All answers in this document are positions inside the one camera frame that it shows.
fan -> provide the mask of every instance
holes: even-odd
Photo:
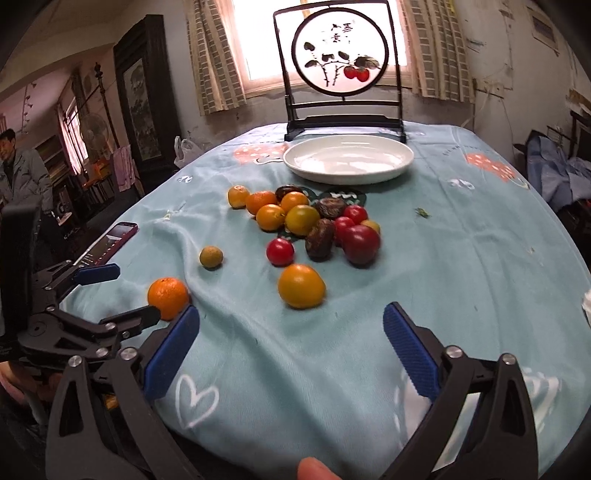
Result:
[[[107,140],[109,139],[109,129],[106,122],[100,115],[89,113],[80,118],[80,135],[86,144],[97,153],[98,157],[108,157],[111,149]]]

curtain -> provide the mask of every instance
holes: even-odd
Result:
[[[466,46],[453,0],[399,0],[407,28],[413,91],[474,103]]]
[[[61,146],[66,153],[66,158],[68,163],[70,164],[70,168],[75,175],[80,175],[82,173],[82,162],[83,158],[80,157],[78,150],[74,146],[74,141],[72,139],[72,135],[68,126],[66,125],[66,114],[64,113],[63,108],[58,103],[56,107],[56,115],[57,119],[60,123],[60,141]]]
[[[214,0],[184,0],[189,53],[202,115],[246,104],[228,36]]]
[[[83,125],[84,117],[90,114],[90,110],[88,109],[88,103],[86,103],[86,96],[84,94],[84,88],[82,87],[82,77],[80,76],[80,69],[77,68],[74,70],[71,76],[72,79],[72,92],[74,93],[74,97],[76,98],[76,105],[78,107],[78,120],[80,124]],[[89,145],[86,144],[86,151],[88,152],[88,159],[91,163],[95,163],[99,157],[98,153],[90,148]]]

round painting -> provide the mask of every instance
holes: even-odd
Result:
[[[325,8],[295,32],[291,56],[313,89],[333,96],[371,88],[388,67],[388,43],[376,23],[350,8]]]

picture frame on wall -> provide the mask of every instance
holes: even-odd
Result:
[[[164,17],[146,15],[113,48],[125,130],[146,192],[177,170],[181,134],[166,50]]]

dark red tomato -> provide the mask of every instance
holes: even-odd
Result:
[[[343,212],[343,216],[349,217],[354,221],[355,225],[359,225],[361,222],[369,218],[367,210],[359,205],[349,205]]]
[[[359,267],[369,264],[375,258],[381,244],[379,234],[366,225],[345,229],[341,242],[347,260]]]
[[[286,267],[294,261],[296,251],[289,240],[275,238],[267,245],[267,258],[276,267]]]
[[[349,65],[343,69],[343,73],[348,79],[354,79],[357,76],[357,69]]]
[[[367,82],[369,80],[369,70],[368,69],[357,70],[357,79],[360,82]]]
[[[335,221],[335,245],[340,247],[340,237],[347,228],[355,226],[355,222],[349,217],[338,217]]]

